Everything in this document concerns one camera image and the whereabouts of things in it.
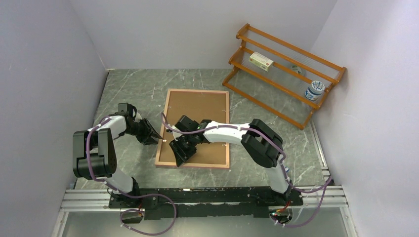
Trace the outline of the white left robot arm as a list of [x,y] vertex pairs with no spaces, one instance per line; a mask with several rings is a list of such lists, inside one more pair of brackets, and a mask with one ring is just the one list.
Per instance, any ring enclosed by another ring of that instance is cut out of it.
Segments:
[[103,183],[122,195],[128,207],[136,207],[142,196],[138,183],[117,165],[114,141],[124,135],[134,136],[142,145],[156,145],[162,139],[134,105],[119,103],[117,111],[96,126],[73,134],[73,173],[77,178]]

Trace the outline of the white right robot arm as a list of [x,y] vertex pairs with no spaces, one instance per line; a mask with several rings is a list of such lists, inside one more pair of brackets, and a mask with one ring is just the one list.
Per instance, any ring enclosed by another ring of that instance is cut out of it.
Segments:
[[283,139],[262,120],[253,119],[244,124],[219,123],[210,119],[196,122],[183,115],[175,125],[170,125],[162,114],[162,123],[166,131],[173,134],[174,139],[169,146],[177,167],[197,152],[198,144],[219,142],[240,145],[256,164],[265,168],[272,200],[283,205],[291,198],[291,181],[283,166]]

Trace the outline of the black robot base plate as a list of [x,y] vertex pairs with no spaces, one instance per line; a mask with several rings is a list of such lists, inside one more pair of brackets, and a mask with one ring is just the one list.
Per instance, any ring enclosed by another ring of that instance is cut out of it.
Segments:
[[111,194],[110,209],[142,209],[145,220],[162,218],[247,216],[267,218],[284,206],[302,206],[301,193],[281,195],[269,186],[229,188],[139,188],[139,195]]

